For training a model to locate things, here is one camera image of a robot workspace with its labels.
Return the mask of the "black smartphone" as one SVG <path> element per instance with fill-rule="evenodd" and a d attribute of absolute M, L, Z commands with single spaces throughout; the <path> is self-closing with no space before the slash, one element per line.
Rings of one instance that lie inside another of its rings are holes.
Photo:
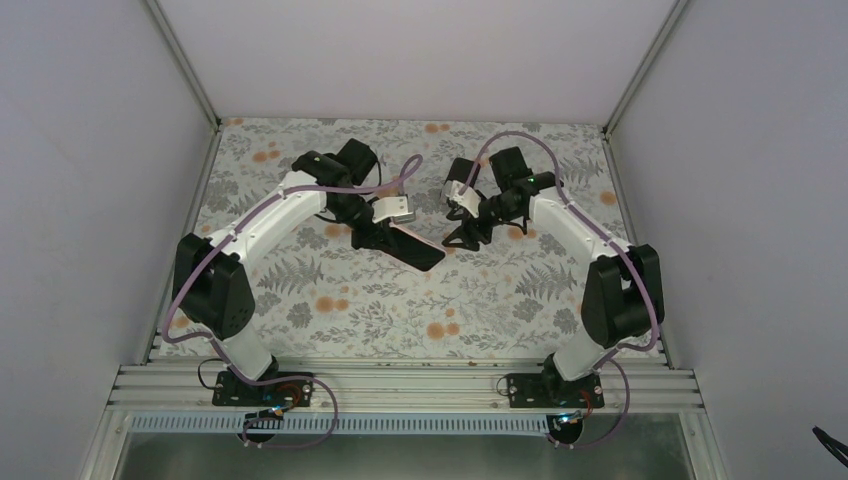
<path fill-rule="evenodd" d="M 429 248 L 389 225 L 384 230 L 385 244 L 382 251 L 392 258 L 421 272 L 428 272 L 446 257 L 446 252 Z"/>

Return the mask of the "pink phone case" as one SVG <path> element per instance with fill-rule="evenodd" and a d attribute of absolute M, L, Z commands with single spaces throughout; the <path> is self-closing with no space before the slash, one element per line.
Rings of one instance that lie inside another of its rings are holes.
<path fill-rule="evenodd" d="M 397 230 L 399 232 L 404 233 L 405 235 L 411 237 L 412 239 L 414 239 L 415 241 L 417 241 L 421 244 L 426 244 L 429 248 L 433 248 L 433 249 L 441 251 L 442 253 L 445 253 L 445 248 L 441 244 L 435 243 L 434 241 L 414 232 L 413 230 L 408 228 L 406 225 L 396 224 L 394 222 L 390 222 L 389 226 L 394 230 Z"/>

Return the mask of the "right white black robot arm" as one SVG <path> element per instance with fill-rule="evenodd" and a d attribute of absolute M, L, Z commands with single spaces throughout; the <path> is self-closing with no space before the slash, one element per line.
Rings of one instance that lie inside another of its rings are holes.
<path fill-rule="evenodd" d="M 545 359 L 535 382 L 549 404 L 565 407 L 616 352 L 635 349 L 634 339 L 648 334 L 656 342 L 664 315 L 659 255 L 648 244 L 634 246 L 603 229 L 568 199 L 558 175 L 532 172 L 519 148 L 497 152 L 490 165 L 500 192 L 485 197 L 474 188 L 476 163 L 453 160 L 442 197 L 448 219 L 459 225 L 443 244 L 477 251 L 491 242 L 495 228 L 533 223 L 587 260 L 583 328 Z"/>

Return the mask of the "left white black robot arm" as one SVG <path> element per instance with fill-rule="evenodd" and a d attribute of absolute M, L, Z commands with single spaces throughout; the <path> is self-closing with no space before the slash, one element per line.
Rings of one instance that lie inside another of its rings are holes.
<path fill-rule="evenodd" d="M 309 151 L 297 158 L 283 181 L 233 223 L 201 237 L 184 236 L 177 246 L 173 296 L 166 318 L 182 311 L 203 325 L 199 337 L 212 344 L 239 379 L 238 390 L 255 405 L 278 391 L 276 360 L 251 324 L 255 300 L 248 273 L 296 226 L 324 210 L 352 231 L 354 248 L 389 251 L 397 246 L 389 224 L 377 220 L 363 185 L 377 155 L 351 139 L 339 152 Z"/>

